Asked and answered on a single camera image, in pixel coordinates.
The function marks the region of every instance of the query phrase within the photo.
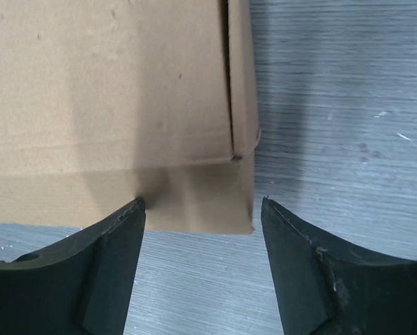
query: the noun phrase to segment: box side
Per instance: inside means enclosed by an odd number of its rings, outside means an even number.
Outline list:
[[[229,0],[229,69],[234,158],[259,141],[257,85],[249,0]]]
[[[253,156],[192,167],[0,176],[0,223],[85,228],[139,196],[150,230],[251,233]]]
[[[221,0],[0,0],[0,175],[232,156]]]

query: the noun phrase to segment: brown cardboard box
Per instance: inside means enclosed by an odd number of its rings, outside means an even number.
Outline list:
[[[252,231],[248,1],[0,0],[0,223]]]

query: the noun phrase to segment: white scratch mark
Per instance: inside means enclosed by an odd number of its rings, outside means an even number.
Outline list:
[[[379,117],[383,117],[384,115],[387,115],[387,112],[383,110],[379,114],[376,114],[374,117],[378,119]]]
[[[411,141],[410,138],[408,138],[407,136],[403,136],[403,134],[396,133],[396,135],[399,136],[400,138],[403,138],[404,140]]]

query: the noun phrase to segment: black plastic part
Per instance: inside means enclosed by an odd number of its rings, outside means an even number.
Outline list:
[[[135,200],[91,227],[0,262],[0,335],[122,335],[145,228]]]
[[[352,244],[267,198],[261,222],[285,335],[417,335],[417,261]]]

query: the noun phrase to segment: gray table surface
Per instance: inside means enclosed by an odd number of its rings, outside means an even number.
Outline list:
[[[361,246],[417,259],[417,0],[252,0],[265,195]],[[126,334],[281,334],[250,236],[147,232]],[[0,260],[74,229],[0,225]]]

